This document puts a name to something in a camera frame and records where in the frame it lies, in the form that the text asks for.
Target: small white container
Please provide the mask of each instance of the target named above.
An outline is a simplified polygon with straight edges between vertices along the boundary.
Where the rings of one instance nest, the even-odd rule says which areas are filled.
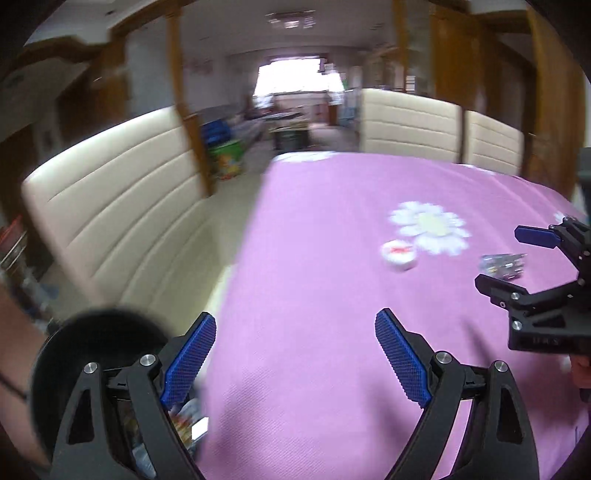
[[[392,240],[382,245],[382,257],[397,270],[408,270],[417,263],[417,252],[413,244],[403,240]]]

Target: green box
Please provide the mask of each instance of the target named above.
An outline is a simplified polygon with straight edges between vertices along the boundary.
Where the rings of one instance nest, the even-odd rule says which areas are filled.
[[[211,148],[209,153],[215,160],[217,174],[221,180],[231,179],[241,174],[241,158],[244,151],[242,144],[238,140],[230,140],[222,145]]]

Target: black round object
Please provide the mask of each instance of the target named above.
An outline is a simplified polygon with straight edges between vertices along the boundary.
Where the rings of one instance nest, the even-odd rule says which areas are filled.
[[[127,367],[146,353],[158,353],[167,342],[153,322],[126,310],[96,310],[64,322],[37,355],[29,393],[33,426],[49,458],[70,394],[87,363],[96,362],[103,370]]]

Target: blue gripper pad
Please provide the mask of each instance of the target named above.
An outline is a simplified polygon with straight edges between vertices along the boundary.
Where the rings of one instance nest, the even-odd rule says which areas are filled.
[[[167,410],[184,401],[215,339],[216,321],[208,314],[166,370],[160,402]]]
[[[515,238],[520,244],[554,248],[560,245],[560,237],[552,230],[520,225],[515,229]]]
[[[425,408],[431,401],[427,388],[427,371],[384,311],[376,315],[375,335],[408,399]]]

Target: snack package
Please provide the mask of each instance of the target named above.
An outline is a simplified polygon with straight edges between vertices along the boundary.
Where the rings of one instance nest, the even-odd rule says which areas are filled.
[[[480,259],[480,271],[501,280],[515,280],[523,274],[524,258],[525,254],[483,255]]]

